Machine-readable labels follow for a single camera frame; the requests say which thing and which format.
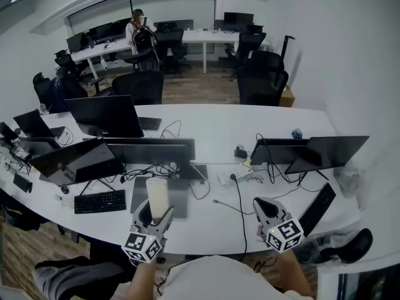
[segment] office chair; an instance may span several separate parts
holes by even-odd
[[[76,64],[71,55],[65,52],[64,50],[59,51],[56,53],[56,59],[54,60],[56,64],[60,66],[60,68],[66,68],[69,73],[71,73],[77,81],[83,81],[85,79],[90,80],[91,79],[91,74],[85,73],[83,74],[83,71],[86,69],[87,65],[86,62],[83,61],[80,64]]]
[[[280,69],[253,70],[249,66],[237,70],[239,103],[253,106],[279,106],[289,75]]]
[[[117,59],[133,65],[133,72],[159,71],[159,61],[154,49],[149,48],[138,54],[128,56],[116,56]]]
[[[266,33],[242,32],[239,34],[239,46],[235,52],[233,48],[225,49],[228,58],[234,62],[235,72],[231,76],[231,81],[236,76],[236,70],[248,62],[251,51],[257,51],[266,37]]]
[[[33,77],[33,88],[39,98],[39,102],[43,103],[50,112],[51,107],[51,97],[49,96],[49,88],[51,86],[51,81],[47,77],[45,78],[41,72]]]
[[[132,96],[135,106],[162,104],[164,76],[157,71],[124,74],[112,81],[115,95]]]
[[[258,71],[269,69],[285,70],[282,57],[277,53],[269,51],[253,51],[248,65],[253,70]]]
[[[157,55],[164,64],[162,69],[164,72],[174,70],[178,73],[181,66],[190,68],[189,64],[179,62],[187,53],[186,47],[182,44],[183,29],[156,31],[154,36],[157,41]]]

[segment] desk leg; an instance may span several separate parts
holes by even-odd
[[[89,67],[90,67],[90,70],[91,70],[92,73],[93,73],[94,78],[95,78],[96,80],[99,79],[99,76],[98,76],[98,74],[97,74],[97,72],[96,72],[96,70],[95,70],[95,68],[94,68],[94,66],[93,66],[92,59],[88,59],[87,61],[88,61],[88,63],[89,63]]]
[[[202,73],[207,73],[207,44],[202,43]]]

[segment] white shirt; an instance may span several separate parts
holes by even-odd
[[[247,265],[221,257],[202,257],[171,269],[159,300],[312,300],[272,287]]]
[[[144,18],[146,18],[146,17],[141,17],[140,18],[141,25],[143,25]],[[154,27],[154,23],[149,18],[147,18],[146,27],[148,27],[154,33],[157,30],[156,27]],[[132,42],[132,35],[133,35],[133,32],[135,31],[135,29],[136,28],[130,22],[126,25],[126,28],[125,28],[126,41],[132,47],[132,53],[133,54],[137,53],[136,49],[133,46],[133,42]]]

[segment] keyboard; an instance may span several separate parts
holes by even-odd
[[[126,210],[125,190],[75,197],[75,214]]]
[[[335,197],[336,193],[331,185],[327,183],[299,220],[305,237],[316,227]]]
[[[161,118],[158,117],[139,117],[139,122],[144,130],[158,130],[161,124]]]

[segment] white table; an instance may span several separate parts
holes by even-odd
[[[203,31],[203,30],[190,30],[184,31],[182,42],[183,43],[202,43],[202,61],[203,73],[207,73],[207,43],[235,43],[239,41],[239,33],[223,32],[223,31]],[[261,43],[263,47],[268,46],[267,39]],[[72,54],[72,60],[79,62],[87,60],[93,76],[98,79],[98,75],[93,66],[91,58],[103,56],[107,53],[115,53],[122,50],[130,49],[130,45],[126,39],[117,40],[116,42],[102,43],[94,46],[92,49],[88,48],[77,53]]]
[[[166,234],[168,241],[165,252],[174,254],[237,254],[244,251],[244,238],[239,212],[226,206],[213,203],[213,199],[239,208],[239,197],[235,186],[222,187],[217,180],[217,173],[231,168],[234,163],[243,160],[233,156],[237,144],[244,145],[252,151],[256,143],[256,133],[260,132],[266,138],[289,138],[294,128],[302,129],[304,137],[333,136],[332,124],[322,111],[305,109],[290,109],[285,107],[208,105],[208,104],[177,104],[159,106],[138,106],[140,116],[162,117],[160,131],[149,131],[152,137],[158,137],[161,131],[175,120],[182,121],[180,138],[196,140],[195,163],[207,163],[211,192],[208,197],[198,201],[189,195],[187,219],[175,219]],[[79,142],[85,135],[80,131],[72,116],[54,114],[44,117],[51,128],[67,126],[74,134],[74,143]],[[174,124],[170,130],[178,132]],[[330,179],[337,197],[327,213],[321,219],[313,233],[321,233],[343,228],[360,219],[355,198],[344,199],[340,188],[334,180],[332,171],[324,171]],[[241,181],[239,187],[242,195],[242,206],[246,213],[251,213],[253,198],[256,196],[276,197],[296,188],[289,185],[280,177],[271,184],[265,171],[257,172],[264,178],[264,183],[256,181]],[[126,190],[128,210],[107,212],[102,214],[75,215],[73,197],[80,193],[85,183],[69,187],[70,193],[63,195],[60,189],[48,182],[40,181],[39,173],[29,176],[33,182],[33,191],[27,194],[13,184],[13,177],[0,167],[0,187],[14,196],[29,209],[43,217],[58,223],[73,231],[91,236],[114,244],[124,243],[126,234],[131,226],[132,217],[129,213],[133,181],[121,184],[119,178],[114,182],[115,189]],[[309,190],[322,188],[325,180],[316,172],[310,172],[302,186]],[[207,192],[207,184],[193,186],[197,196]],[[108,190],[97,182],[92,191],[86,194],[99,193]],[[55,199],[55,195],[64,199],[64,206]],[[279,200],[288,211],[299,217],[316,197],[316,192],[303,189],[288,194]],[[255,215],[245,216],[249,253],[267,249],[266,245],[256,236],[258,222]]]

